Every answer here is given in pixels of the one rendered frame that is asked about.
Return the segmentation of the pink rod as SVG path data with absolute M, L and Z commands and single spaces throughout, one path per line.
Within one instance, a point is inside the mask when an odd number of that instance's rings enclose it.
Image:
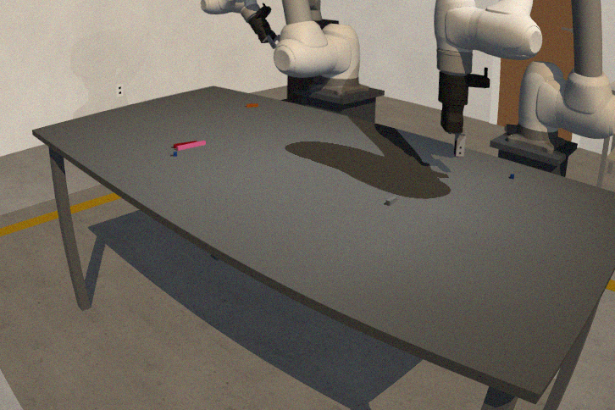
M 199 146 L 202 146 L 202 145 L 206 145 L 206 141 L 197 141 L 197 142 L 193 142 L 193 143 L 177 146 L 177 150 L 179 151 L 179 150 L 183 150 L 183 149 L 187 149 L 187 148 L 191 148 L 191 147 L 199 147 Z

